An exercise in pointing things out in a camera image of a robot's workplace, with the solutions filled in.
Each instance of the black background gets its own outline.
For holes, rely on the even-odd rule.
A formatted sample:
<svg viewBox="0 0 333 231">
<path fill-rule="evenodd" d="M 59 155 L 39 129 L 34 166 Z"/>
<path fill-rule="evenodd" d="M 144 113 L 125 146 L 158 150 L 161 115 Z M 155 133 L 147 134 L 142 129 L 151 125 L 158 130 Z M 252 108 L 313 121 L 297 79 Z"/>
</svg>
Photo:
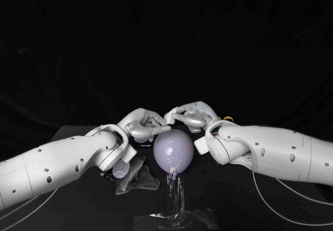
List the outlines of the black background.
<svg viewBox="0 0 333 231">
<path fill-rule="evenodd" d="M 331 8 L 310 0 L 5 2 L 0 160 L 63 125 L 116 123 L 138 107 L 163 116 L 194 101 L 239 125 L 333 141 Z"/>
</svg>

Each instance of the black table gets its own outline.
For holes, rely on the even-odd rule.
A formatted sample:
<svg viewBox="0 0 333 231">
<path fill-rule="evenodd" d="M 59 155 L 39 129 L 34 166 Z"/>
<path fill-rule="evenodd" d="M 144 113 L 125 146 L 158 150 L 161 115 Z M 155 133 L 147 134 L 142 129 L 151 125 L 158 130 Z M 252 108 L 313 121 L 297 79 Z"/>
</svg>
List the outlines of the black table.
<svg viewBox="0 0 333 231">
<path fill-rule="evenodd" d="M 63 126 L 52 141 L 76 135 L 85 135 L 96 126 Z M 187 126 L 173 126 L 183 130 L 194 141 L 203 132 L 191 134 Z M 145 156 L 144 165 L 160 181 L 158 190 L 131 190 L 115 195 L 115 186 L 101 176 L 98 167 L 91 167 L 79 180 L 57 189 L 53 197 L 11 229 L 17 231 L 72 231 L 102 230 L 129 231 L 134 216 L 165 212 L 167 174 L 160 169 L 152 148 L 137 149 L 137 156 Z M 239 165 L 219 165 L 209 153 L 194 156 L 184 174 L 184 209 L 210 208 L 220 230 L 331 230 L 331 226 L 307 227 L 285 221 L 269 210 L 256 192 L 252 171 Z M 287 218 L 304 223 L 333 222 L 333 208 L 317 204 L 295 195 L 278 181 L 256 174 L 258 187 L 268 204 Z M 305 196 L 333 201 L 331 187 L 313 183 L 285 183 Z M 52 192 L 24 206 L 0 221 L 0 230 L 17 222 L 43 203 Z M 21 203 L 0 212 L 10 212 Z"/>
</svg>

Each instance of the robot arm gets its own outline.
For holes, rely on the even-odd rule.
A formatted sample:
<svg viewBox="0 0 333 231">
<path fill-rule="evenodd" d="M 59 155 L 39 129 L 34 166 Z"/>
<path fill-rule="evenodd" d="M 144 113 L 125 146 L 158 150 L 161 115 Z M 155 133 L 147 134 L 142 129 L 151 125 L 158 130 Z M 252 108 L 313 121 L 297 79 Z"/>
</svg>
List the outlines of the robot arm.
<svg viewBox="0 0 333 231">
<path fill-rule="evenodd" d="M 199 125 L 189 114 L 171 117 Z M 333 186 L 333 143 L 288 129 L 239 126 L 226 120 L 204 124 L 203 129 L 194 146 L 200 154 L 210 152 L 219 164 L 239 164 L 269 177 Z"/>
<path fill-rule="evenodd" d="M 142 127 L 147 121 L 152 127 Z M 150 137 L 170 130 L 165 124 L 157 113 L 140 108 L 116 125 L 102 125 L 85 136 L 50 142 L 0 162 L 0 210 L 69 184 L 89 167 L 106 171 L 119 159 L 127 163 L 137 154 L 128 136 Z"/>
</svg>

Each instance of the white cable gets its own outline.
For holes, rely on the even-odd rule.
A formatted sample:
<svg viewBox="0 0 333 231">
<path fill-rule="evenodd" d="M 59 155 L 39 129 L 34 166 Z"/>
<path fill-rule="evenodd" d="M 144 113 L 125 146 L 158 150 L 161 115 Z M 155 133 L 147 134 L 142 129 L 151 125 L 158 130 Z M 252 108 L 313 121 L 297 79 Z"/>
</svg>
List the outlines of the white cable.
<svg viewBox="0 0 333 231">
<path fill-rule="evenodd" d="M 47 200 L 50 199 L 50 197 L 53 196 L 54 192 L 57 191 L 57 189 L 53 191 L 52 195 L 49 196 Z M 23 218 L 20 219 L 11 226 L 8 226 L 4 230 L 5 231 L 8 228 L 11 228 L 14 225 L 17 225 L 37 210 L 39 208 L 43 206 L 43 204 L 33 210 L 33 212 Z"/>
<path fill-rule="evenodd" d="M 268 206 L 268 208 L 274 211 L 274 213 L 275 213 L 281 218 L 284 218 L 287 221 L 289 221 L 289 222 L 294 223 L 294 224 L 305 225 L 305 226 L 327 226 L 327 225 L 333 225 L 333 222 L 331 222 L 331 223 L 325 223 L 325 224 L 305 224 L 305 223 L 300 223 L 300 222 L 297 222 L 297 221 L 292 221 L 292 220 L 287 219 L 278 212 L 275 212 L 275 210 L 269 207 L 269 205 L 266 204 L 266 202 L 265 202 L 265 205 Z"/>
<path fill-rule="evenodd" d="M 279 179 L 276 179 L 276 180 L 278 180 L 278 182 L 279 182 L 295 194 L 298 194 L 300 196 L 302 196 L 302 197 L 304 197 L 305 199 L 308 199 L 310 201 L 314 201 L 314 202 L 321 203 L 321 204 L 324 204 L 324 205 L 333 205 L 333 203 L 323 202 L 323 201 L 317 201 L 317 200 L 314 200 L 313 198 L 310 198 L 310 197 L 301 195 L 294 189 L 291 189 L 291 188 L 281 182 Z"/>
<path fill-rule="evenodd" d="M 27 201 L 18 208 L 16 208 L 13 211 L 10 211 L 4 216 L 0 217 L 0 220 L 3 220 L 11 213 L 14 213 L 21 207 L 24 207 L 39 196 L 36 196 L 30 201 Z"/>
</svg>

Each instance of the purple balloon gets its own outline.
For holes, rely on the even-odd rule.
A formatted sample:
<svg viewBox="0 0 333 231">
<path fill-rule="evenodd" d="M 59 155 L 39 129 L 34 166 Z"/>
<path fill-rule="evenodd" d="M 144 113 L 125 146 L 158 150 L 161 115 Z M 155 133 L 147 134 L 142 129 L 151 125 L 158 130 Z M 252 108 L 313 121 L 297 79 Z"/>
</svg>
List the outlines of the purple balloon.
<svg viewBox="0 0 333 231">
<path fill-rule="evenodd" d="M 189 135 L 178 129 L 161 133 L 155 138 L 152 151 L 158 166 L 174 179 L 193 158 L 193 141 Z"/>
</svg>

